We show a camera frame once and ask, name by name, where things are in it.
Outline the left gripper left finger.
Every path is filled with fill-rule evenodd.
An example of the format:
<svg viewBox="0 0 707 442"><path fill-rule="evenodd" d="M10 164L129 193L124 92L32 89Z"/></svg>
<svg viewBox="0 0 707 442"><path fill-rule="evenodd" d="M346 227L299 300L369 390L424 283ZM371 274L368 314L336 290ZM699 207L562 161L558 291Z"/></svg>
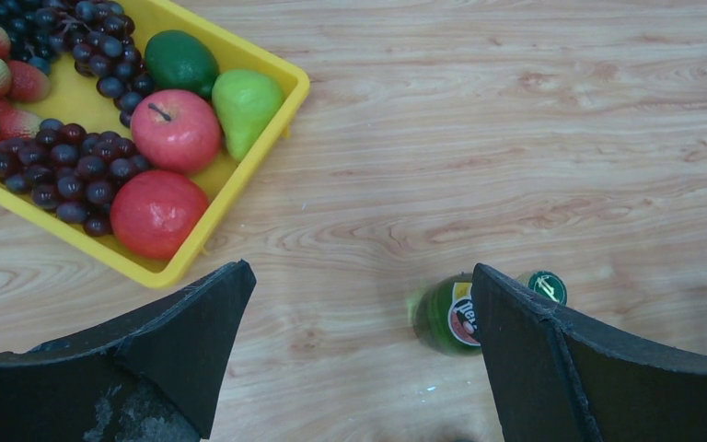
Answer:
<svg viewBox="0 0 707 442"><path fill-rule="evenodd" d="M97 326L0 353L0 441L210 437L256 284L231 262Z"/></svg>

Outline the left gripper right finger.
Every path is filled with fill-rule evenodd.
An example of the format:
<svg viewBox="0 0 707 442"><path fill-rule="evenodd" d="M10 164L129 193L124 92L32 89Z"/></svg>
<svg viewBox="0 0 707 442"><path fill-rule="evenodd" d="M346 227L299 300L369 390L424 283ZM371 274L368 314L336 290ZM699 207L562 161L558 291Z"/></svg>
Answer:
<svg viewBox="0 0 707 442"><path fill-rule="evenodd" d="M473 306L507 441L707 441L707 355L541 297L491 266Z"/></svg>

